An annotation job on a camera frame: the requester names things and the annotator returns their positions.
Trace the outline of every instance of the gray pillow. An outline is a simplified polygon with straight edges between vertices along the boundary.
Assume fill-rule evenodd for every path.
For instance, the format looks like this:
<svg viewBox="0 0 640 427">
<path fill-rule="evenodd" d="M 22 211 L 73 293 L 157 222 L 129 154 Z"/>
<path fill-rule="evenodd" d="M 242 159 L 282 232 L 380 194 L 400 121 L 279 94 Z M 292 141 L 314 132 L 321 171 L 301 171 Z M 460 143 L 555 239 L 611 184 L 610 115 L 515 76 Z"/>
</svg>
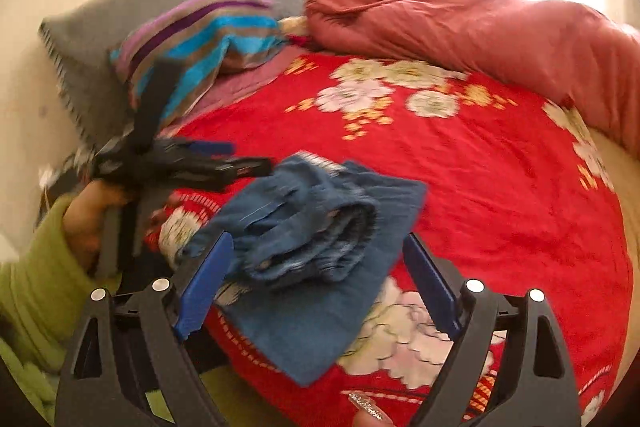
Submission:
<svg viewBox="0 0 640 427">
<path fill-rule="evenodd" d="M 130 121 L 126 88 L 108 62 L 108 49 L 147 20 L 185 0 L 93 0 L 46 18 L 40 35 L 56 65 L 60 96 L 82 140 L 100 148 Z M 304 0 L 274 0 L 278 18 L 300 15 Z"/>
</svg>

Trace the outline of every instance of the green sleeve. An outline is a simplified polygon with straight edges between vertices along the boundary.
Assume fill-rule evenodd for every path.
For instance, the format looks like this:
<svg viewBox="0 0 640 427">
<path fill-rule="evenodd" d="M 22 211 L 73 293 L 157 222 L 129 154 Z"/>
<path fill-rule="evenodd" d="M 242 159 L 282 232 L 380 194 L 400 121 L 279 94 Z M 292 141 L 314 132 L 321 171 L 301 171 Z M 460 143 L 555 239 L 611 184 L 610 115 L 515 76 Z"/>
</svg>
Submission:
<svg viewBox="0 0 640 427">
<path fill-rule="evenodd" d="M 72 196 L 59 198 L 29 250 L 17 262 L 0 266 L 0 314 L 12 324 L 10 344 L 22 363 L 35 363 L 48 373 L 62 367 L 63 346 L 86 298 L 104 285 L 81 269 L 66 245 L 62 217 L 71 201 Z"/>
<path fill-rule="evenodd" d="M 55 416 L 56 392 L 46 375 L 33 363 L 22 363 L 11 347 L 0 339 L 0 358 L 24 396 L 50 425 Z"/>
</svg>

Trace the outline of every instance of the blanket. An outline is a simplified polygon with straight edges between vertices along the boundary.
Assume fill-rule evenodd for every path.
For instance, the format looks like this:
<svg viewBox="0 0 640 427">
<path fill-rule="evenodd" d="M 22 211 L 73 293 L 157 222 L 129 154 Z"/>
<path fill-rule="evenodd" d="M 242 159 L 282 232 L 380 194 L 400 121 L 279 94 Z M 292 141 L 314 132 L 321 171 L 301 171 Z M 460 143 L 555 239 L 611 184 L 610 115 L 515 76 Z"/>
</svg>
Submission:
<svg viewBox="0 0 640 427">
<path fill-rule="evenodd" d="M 307 54 L 251 97 L 201 115 L 178 135 L 233 141 L 239 155 L 275 160 L 308 150 L 428 184 L 414 230 L 436 255 L 494 291 L 542 289 L 568 344 L 585 422 L 608 398 L 625 343 L 632 273 L 614 187 L 575 109 L 484 74 Z M 180 191 L 159 241 L 175 248 L 175 238 L 190 237 L 247 183 L 225 194 Z M 219 304 L 242 291 L 223 287 Z M 349 391 L 373 396 L 395 425 L 406 425 L 451 348 L 402 261 L 358 338 L 307 388 L 222 312 L 213 309 L 206 327 L 238 374 L 303 427 L 348 427 Z M 484 410 L 503 348 L 497 333 L 466 419 Z"/>
<path fill-rule="evenodd" d="M 311 36 L 340 53 L 481 71 L 556 103 L 640 153 L 640 34 L 582 4 L 306 0 Z"/>
</svg>

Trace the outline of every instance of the folded comforter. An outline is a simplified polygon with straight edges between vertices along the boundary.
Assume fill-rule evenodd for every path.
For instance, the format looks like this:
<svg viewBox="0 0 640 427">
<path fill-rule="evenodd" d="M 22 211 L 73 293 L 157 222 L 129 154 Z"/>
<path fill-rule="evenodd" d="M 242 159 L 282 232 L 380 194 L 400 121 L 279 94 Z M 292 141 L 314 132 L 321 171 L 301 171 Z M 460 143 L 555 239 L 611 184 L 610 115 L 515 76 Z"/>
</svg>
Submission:
<svg viewBox="0 0 640 427">
<path fill-rule="evenodd" d="M 640 153 L 640 34 L 582 4 L 530 0 L 306 0 L 312 37 L 345 54 L 430 60 L 575 104 Z"/>
</svg>

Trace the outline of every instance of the folded clothing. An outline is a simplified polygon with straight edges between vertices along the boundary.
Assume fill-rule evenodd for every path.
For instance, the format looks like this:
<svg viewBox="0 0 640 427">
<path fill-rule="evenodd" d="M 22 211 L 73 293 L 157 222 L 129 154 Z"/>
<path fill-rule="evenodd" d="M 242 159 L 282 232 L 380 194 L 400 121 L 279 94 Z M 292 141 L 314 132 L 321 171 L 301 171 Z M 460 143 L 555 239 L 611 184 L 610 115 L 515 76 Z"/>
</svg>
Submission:
<svg viewBox="0 0 640 427">
<path fill-rule="evenodd" d="M 232 198 L 182 255 L 199 255 L 220 227 L 231 233 L 237 258 L 218 304 L 306 386 L 357 336 L 425 193 L 420 182 L 299 153 Z"/>
<path fill-rule="evenodd" d="M 183 60 L 186 69 L 164 113 L 164 126 L 188 113 L 219 73 L 255 68 L 286 40 L 269 0 L 188 0 L 132 32 L 111 52 L 136 108 L 156 58 Z"/>
</svg>

